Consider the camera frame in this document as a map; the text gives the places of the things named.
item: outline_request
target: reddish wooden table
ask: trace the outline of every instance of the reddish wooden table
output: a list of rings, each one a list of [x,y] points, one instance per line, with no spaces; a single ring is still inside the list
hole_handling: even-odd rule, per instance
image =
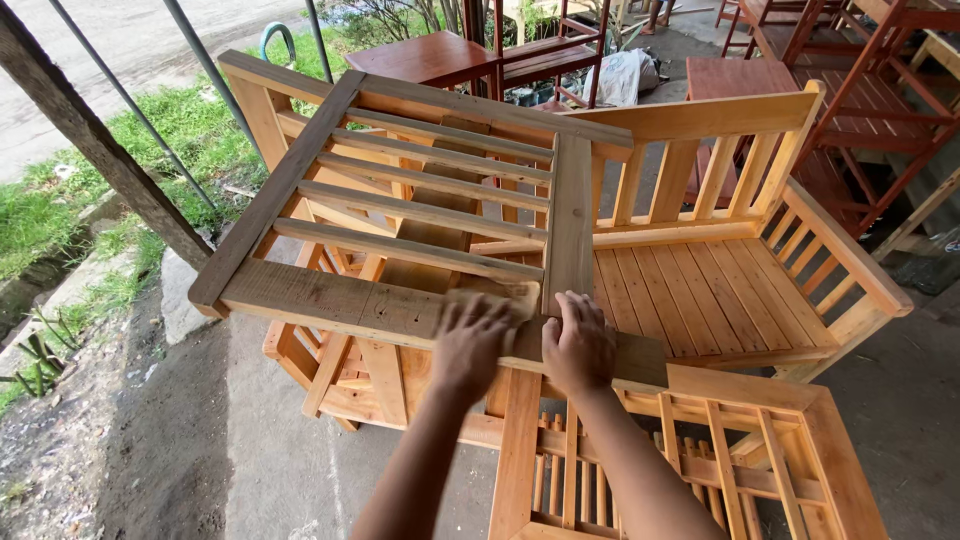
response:
[[[762,94],[777,94],[800,91],[793,75],[782,61],[732,60],[724,58],[686,59],[686,99],[717,99]],[[741,137],[735,156],[739,156],[747,137]],[[696,164],[686,183],[684,202],[694,204],[700,192],[700,183],[707,172],[710,147],[701,146]],[[717,207],[726,208],[736,189],[736,170],[733,165],[720,188]]]
[[[490,83],[496,85],[500,63],[495,53],[446,30],[349,53],[345,58],[353,69],[440,88],[490,75]]]

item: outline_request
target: person's leg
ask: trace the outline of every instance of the person's leg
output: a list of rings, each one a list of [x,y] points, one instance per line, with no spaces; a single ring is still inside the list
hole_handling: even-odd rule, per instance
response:
[[[660,6],[663,5],[663,0],[653,0],[650,2],[650,20],[647,21],[646,26],[640,29],[641,36],[652,36],[657,32],[657,13],[660,12]]]
[[[657,24],[661,26],[670,26],[670,12],[673,11],[673,3],[674,0],[666,1],[666,10],[663,12],[663,15],[657,17]]]

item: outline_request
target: hand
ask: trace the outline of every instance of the hand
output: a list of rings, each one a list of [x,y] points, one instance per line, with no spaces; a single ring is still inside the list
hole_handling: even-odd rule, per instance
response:
[[[487,393],[496,375],[503,336],[510,328],[509,302],[487,306],[474,296],[466,308],[449,304],[433,345],[432,389],[470,406]]]
[[[586,294],[554,295],[563,316],[543,325],[543,364],[550,380],[574,400],[593,390],[610,388],[616,331],[603,310]]]

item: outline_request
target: wooden frame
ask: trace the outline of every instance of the wooden frame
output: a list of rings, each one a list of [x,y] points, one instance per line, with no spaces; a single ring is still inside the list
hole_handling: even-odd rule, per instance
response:
[[[498,99],[503,101],[503,92],[507,88],[526,85],[542,79],[554,78],[554,100],[560,101],[562,94],[581,107],[593,109],[596,105],[597,87],[600,80],[600,62],[603,60],[604,36],[607,32],[607,19],[611,0],[603,0],[600,12],[600,28],[593,30],[567,16],[567,2],[560,0],[560,35],[538,41],[523,43],[509,49],[503,48],[503,0],[493,2],[493,41],[497,56],[502,60],[499,68]],[[580,33],[577,37],[568,37],[568,30]],[[593,67],[590,95],[583,98],[574,95],[561,86],[564,73]]]
[[[826,388],[676,365],[667,370],[669,390],[656,396],[628,392],[621,399],[630,412],[660,419],[661,432],[654,433],[651,444],[733,540],[762,537],[755,498],[783,504],[793,538],[886,538]],[[559,415],[553,423],[538,418],[540,397],[562,397],[538,389],[542,387],[519,383],[510,387],[489,537],[622,538],[616,504],[607,506],[606,481],[589,433],[582,432],[569,413],[566,423]],[[697,447],[689,437],[681,442],[678,421],[709,426],[712,441],[700,441]],[[724,429],[761,437],[760,448],[770,465],[745,466],[731,455]],[[564,459],[562,488],[558,457]],[[553,460],[549,481],[538,465],[547,458]],[[562,506],[556,503],[561,494]],[[544,501],[550,501],[549,507]],[[574,514],[577,503],[581,512]]]

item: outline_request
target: metal pole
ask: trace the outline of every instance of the metal pole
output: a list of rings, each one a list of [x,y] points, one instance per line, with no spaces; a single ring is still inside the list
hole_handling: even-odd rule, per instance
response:
[[[163,140],[163,137],[154,129],[154,125],[150,123],[150,120],[143,114],[143,111],[140,110],[140,107],[136,105],[133,98],[130,97],[130,94],[123,88],[123,85],[120,84],[120,81],[117,81],[117,78],[113,76],[113,72],[110,71],[110,68],[107,67],[107,64],[104,63],[104,59],[100,58],[100,55],[97,54],[97,51],[93,48],[93,45],[87,41],[84,33],[80,31],[80,28],[77,26],[77,23],[73,21],[73,18],[66,12],[63,8],[63,4],[60,3],[60,0],[50,0],[50,4],[53,5],[54,9],[57,10],[57,13],[60,14],[60,18],[63,19],[63,22],[70,27],[70,32],[73,32],[73,35],[77,37],[77,40],[80,41],[80,44],[84,46],[86,52],[90,55],[97,66],[100,67],[100,70],[104,72],[104,75],[107,77],[107,80],[116,88],[117,92],[120,93],[120,97],[127,102],[127,105],[133,111],[133,115],[136,116],[140,123],[143,124],[143,127],[147,128],[147,131],[150,132],[150,136],[154,138],[156,144],[160,146],[163,150],[163,153],[167,155],[167,158],[170,158],[170,161],[174,163],[174,166],[177,167],[177,170],[183,175],[183,177],[190,183],[193,189],[197,192],[197,195],[200,195],[200,198],[204,200],[212,209],[216,208],[213,206],[213,203],[204,193],[204,189],[197,184],[197,181],[193,179],[193,176],[190,174],[190,171],[186,170],[186,166],[183,165],[183,162],[180,161],[180,158],[177,157],[177,154],[170,149],[170,146],[167,145],[167,142]]]
[[[313,31],[313,38],[317,41],[317,51],[320,53],[320,64],[324,67],[324,78],[328,83],[333,84],[333,75],[330,74],[330,61],[326,59],[324,35],[320,33],[320,22],[317,20],[317,7],[313,5],[313,0],[306,0],[306,12],[310,19],[310,30]]]
[[[224,102],[227,103],[227,107],[233,114],[233,118],[237,121],[237,124],[240,124],[240,129],[244,135],[247,136],[247,139],[250,140],[250,145],[253,147],[253,150],[255,150],[260,156],[260,159],[263,160],[263,154],[260,154],[260,148],[256,145],[256,140],[253,139],[253,133],[250,131],[250,125],[247,124],[247,118],[244,117],[236,100],[233,99],[233,94],[230,93],[230,89],[227,88],[227,83],[225,83],[224,78],[220,76],[220,72],[217,71],[217,66],[213,64],[210,55],[206,53],[204,44],[200,41],[197,33],[194,32],[193,26],[190,25],[186,14],[183,13],[183,9],[180,8],[180,4],[177,0],[163,0],[163,3],[167,5],[167,10],[173,15],[177,26],[179,26],[180,31],[183,32],[183,37],[186,37],[186,42],[190,44],[190,48],[193,49],[193,54],[196,55],[197,60],[200,61],[200,65],[204,67],[204,71],[206,71],[206,75],[210,78],[210,82],[213,83],[213,87],[217,88],[217,91],[220,92],[220,97],[224,98]]]

